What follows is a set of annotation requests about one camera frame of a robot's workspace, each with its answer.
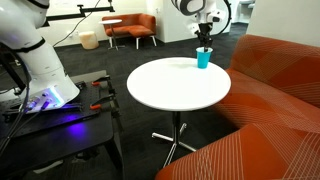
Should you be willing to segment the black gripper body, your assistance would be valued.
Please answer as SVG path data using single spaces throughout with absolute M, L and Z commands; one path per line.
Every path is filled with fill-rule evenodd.
M 210 32 L 213 29 L 212 23 L 200 23 L 199 29 L 195 32 L 201 43 L 209 43 L 211 41 Z

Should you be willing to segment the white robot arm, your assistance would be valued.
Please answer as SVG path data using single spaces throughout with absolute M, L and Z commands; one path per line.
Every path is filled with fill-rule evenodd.
M 195 33 L 210 45 L 209 32 L 215 22 L 231 19 L 230 11 L 216 7 L 217 0 L 171 0 L 185 16 L 196 17 Z M 47 22 L 50 0 L 0 0 L 0 43 L 13 51 L 27 70 L 20 86 L 27 99 L 47 95 L 55 106 L 78 96 L 80 90 L 65 72 L 53 46 L 37 32 Z

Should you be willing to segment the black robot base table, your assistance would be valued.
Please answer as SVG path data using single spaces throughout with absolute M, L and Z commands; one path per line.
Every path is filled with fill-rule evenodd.
M 0 159 L 0 179 L 22 175 L 100 146 L 105 147 L 115 168 L 122 171 L 119 136 L 114 134 L 109 111 L 102 111 L 89 120 L 14 139 Z

